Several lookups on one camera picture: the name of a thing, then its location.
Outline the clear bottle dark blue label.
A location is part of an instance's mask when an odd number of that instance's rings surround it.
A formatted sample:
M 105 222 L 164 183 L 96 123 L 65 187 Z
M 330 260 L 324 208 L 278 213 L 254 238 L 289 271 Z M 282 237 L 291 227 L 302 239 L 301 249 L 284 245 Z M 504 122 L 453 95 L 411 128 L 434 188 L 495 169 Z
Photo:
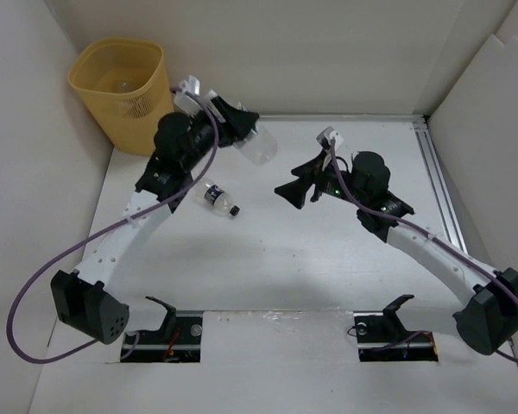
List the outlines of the clear bottle dark blue label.
M 231 195 L 209 179 L 201 179 L 194 186 L 196 198 L 209 210 L 220 216 L 235 217 L 240 213 Z

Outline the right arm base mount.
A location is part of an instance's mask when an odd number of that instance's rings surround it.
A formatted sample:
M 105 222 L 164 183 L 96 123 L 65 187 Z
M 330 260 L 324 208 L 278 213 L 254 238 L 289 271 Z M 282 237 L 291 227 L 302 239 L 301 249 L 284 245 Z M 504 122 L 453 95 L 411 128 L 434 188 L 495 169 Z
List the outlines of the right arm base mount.
M 408 330 L 397 311 L 414 295 L 401 295 L 382 310 L 353 312 L 353 324 L 346 335 L 357 340 L 360 362 L 438 362 L 438 350 L 433 333 Z

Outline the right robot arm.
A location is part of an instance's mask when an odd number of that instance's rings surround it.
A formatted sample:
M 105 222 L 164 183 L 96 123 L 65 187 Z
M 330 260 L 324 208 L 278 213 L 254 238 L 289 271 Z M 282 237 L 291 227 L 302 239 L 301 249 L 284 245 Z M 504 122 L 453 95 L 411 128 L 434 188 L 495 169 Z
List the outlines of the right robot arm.
M 296 177 L 275 194 L 302 209 L 323 194 L 357 207 L 357 219 L 372 235 L 414 259 L 458 299 L 453 313 L 458 336 L 479 354 L 491 355 L 518 332 L 518 272 L 499 271 L 472 259 L 430 229 L 411 221 L 414 209 L 389 191 L 390 170 L 381 155 L 364 151 L 349 171 L 338 167 L 333 150 L 292 170 Z

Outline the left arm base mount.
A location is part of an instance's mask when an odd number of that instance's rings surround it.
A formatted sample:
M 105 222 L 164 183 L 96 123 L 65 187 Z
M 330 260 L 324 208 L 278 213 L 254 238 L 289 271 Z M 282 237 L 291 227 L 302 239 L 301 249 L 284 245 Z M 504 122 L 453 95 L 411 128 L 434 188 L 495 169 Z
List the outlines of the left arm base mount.
M 153 296 L 145 297 L 158 304 L 165 315 L 157 329 L 127 332 L 123 338 L 121 363 L 199 363 L 204 312 L 184 310 Z

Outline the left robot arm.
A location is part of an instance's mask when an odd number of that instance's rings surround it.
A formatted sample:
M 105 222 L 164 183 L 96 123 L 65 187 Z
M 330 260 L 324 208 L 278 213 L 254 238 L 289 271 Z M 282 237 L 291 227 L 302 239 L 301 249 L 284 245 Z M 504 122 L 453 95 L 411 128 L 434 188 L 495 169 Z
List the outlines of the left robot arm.
M 220 96 L 160 119 L 155 150 L 123 215 L 95 234 L 95 251 L 67 273 L 58 271 L 51 292 L 59 320 L 102 344 L 113 343 L 125 331 L 145 330 L 157 342 L 169 340 L 175 321 L 163 312 L 148 316 L 118 297 L 130 262 L 148 238 L 177 210 L 197 184 L 193 169 L 211 161 L 222 147 L 243 147 L 257 134 L 260 119 L 243 106 Z

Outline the crushed clear plastic bottle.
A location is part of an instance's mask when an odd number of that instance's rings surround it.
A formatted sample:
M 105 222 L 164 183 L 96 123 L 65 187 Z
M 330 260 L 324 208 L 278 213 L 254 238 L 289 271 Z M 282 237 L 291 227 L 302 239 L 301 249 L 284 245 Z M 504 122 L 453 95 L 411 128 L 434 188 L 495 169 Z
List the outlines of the crushed clear plastic bottle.
M 269 163 L 278 151 L 276 139 L 261 123 L 242 141 L 235 142 L 233 146 L 241 155 L 256 166 Z

